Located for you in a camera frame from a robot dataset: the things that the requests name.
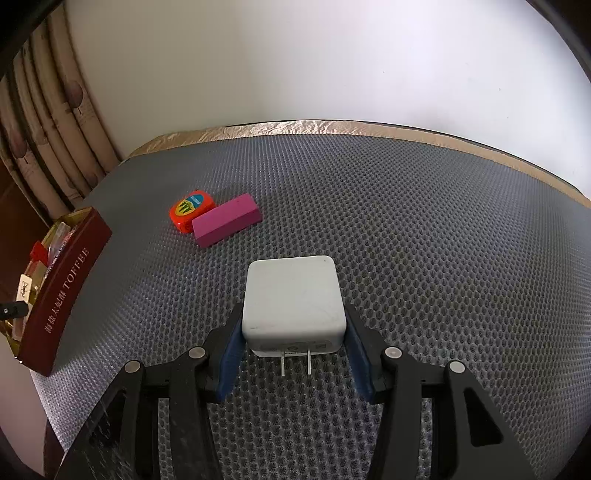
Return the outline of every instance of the pink block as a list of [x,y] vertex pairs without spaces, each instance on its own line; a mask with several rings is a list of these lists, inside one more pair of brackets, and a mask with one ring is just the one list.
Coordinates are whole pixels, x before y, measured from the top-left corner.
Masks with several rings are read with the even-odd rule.
[[245,193],[194,218],[193,233],[198,245],[206,248],[261,220],[258,206]]

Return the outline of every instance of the table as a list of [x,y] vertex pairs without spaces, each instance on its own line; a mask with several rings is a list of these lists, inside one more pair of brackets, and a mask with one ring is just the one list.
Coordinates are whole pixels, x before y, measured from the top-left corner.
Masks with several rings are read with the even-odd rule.
[[[591,209],[574,188],[467,141],[358,122],[211,129],[137,153],[86,199],[113,235],[54,373],[34,375],[64,447],[126,361],[172,360],[223,324],[252,261],[329,255],[343,299],[389,343],[466,363],[540,478],[566,463],[591,423]],[[195,188],[219,203],[248,192],[264,219],[199,249],[168,218]],[[209,406],[226,478],[365,477],[381,408],[355,393],[343,351],[314,357],[309,377],[305,360],[287,359],[282,379],[248,352]],[[430,422],[426,401],[418,478]]]

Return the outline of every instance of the curtain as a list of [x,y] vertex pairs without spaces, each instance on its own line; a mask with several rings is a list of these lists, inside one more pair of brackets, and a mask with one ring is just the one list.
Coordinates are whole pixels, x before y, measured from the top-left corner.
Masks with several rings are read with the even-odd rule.
[[63,5],[1,80],[0,125],[0,158],[46,223],[74,209],[119,164],[80,74]]

